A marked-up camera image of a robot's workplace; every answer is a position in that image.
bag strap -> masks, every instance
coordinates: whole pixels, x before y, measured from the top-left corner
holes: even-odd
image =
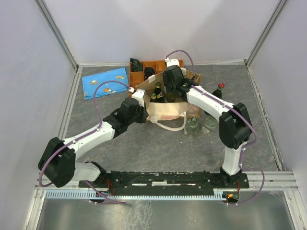
[[[178,128],[171,128],[171,127],[162,125],[161,123],[159,123],[158,121],[155,121],[155,120],[151,120],[151,122],[154,123],[154,124],[157,124],[158,126],[164,128],[164,129],[167,129],[167,130],[169,130],[169,131],[181,131],[181,130],[183,130],[184,127],[186,126],[186,122],[187,122],[187,112],[184,112],[184,113],[180,114],[180,116],[183,116],[184,119],[183,119],[183,125],[182,125],[181,127],[178,127]]]

bottle label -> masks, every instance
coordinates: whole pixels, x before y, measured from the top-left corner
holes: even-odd
[[[202,127],[202,131],[204,132],[204,133],[206,133],[206,134],[208,134],[208,133],[211,133],[211,131],[210,130],[208,130],[206,127]]]
[[[157,95],[157,98],[163,97],[162,91]]]

white wall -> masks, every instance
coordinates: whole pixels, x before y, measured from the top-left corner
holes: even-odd
[[[72,75],[34,1],[0,1],[0,229],[23,227]]]
[[[79,64],[247,58],[279,0],[45,0]],[[188,60],[183,54],[179,58]]]
[[[307,207],[307,1],[288,1],[252,71],[283,160]]]

red bottle cap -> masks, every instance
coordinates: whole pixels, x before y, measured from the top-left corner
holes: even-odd
[[[222,89],[225,87],[225,84],[224,83],[219,83],[219,88]]]

wooden crate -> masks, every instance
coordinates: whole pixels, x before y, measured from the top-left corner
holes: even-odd
[[[129,68],[129,85],[136,89],[136,86],[141,84],[144,81],[144,70],[146,67],[151,67],[155,70],[155,72],[161,73],[166,68],[164,61],[141,61],[143,64],[143,71],[140,72],[132,72],[131,71],[131,63]],[[184,67],[183,60],[179,60],[179,66]]]

